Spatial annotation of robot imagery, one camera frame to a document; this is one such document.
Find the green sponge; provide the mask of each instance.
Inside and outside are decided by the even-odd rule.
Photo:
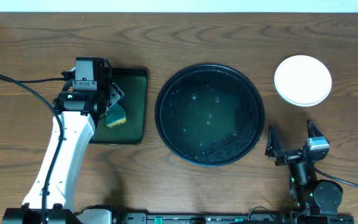
[[[111,128],[115,125],[125,123],[127,121],[127,116],[125,114],[124,108],[118,105],[117,103],[110,107],[110,113],[106,117],[106,126]]]

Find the dark green rectangular tray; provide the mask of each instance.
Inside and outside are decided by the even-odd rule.
[[[99,120],[89,143],[138,144],[143,138],[147,69],[113,68],[112,75],[114,82],[124,92],[124,97],[118,101],[118,104],[124,108],[127,121],[109,128],[106,126],[106,118]]]

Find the white wall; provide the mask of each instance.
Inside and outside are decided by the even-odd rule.
[[[0,12],[358,12],[358,0],[0,0]]]

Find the white disc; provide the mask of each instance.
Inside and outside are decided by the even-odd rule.
[[[327,67],[306,55],[285,59],[274,75],[278,93],[297,106],[314,106],[322,102],[331,91],[332,84]]]

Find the wooden table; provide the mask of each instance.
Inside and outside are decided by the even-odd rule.
[[[286,57],[306,54],[330,70],[333,89],[311,108],[277,94],[273,74]],[[267,125],[286,149],[306,139],[312,119],[331,141],[321,170],[358,183],[358,14],[0,13],[0,73],[30,80],[59,77],[77,56],[106,57],[115,66],[150,70],[144,139],[137,146],[88,146],[76,190],[76,210],[108,204],[150,212],[247,213],[257,205],[294,207],[288,168],[264,156]],[[247,156],[207,168],[173,155],[161,141],[154,105],[177,71],[202,62],[234,67],[262,95],[266,127]],[[49,101],[61,82],[29,85]],[[0,222],[20,207],[38,174],[52,115],[35,97],[0,81]],[[339,211],[358,223],[358,189],[342,184]]]

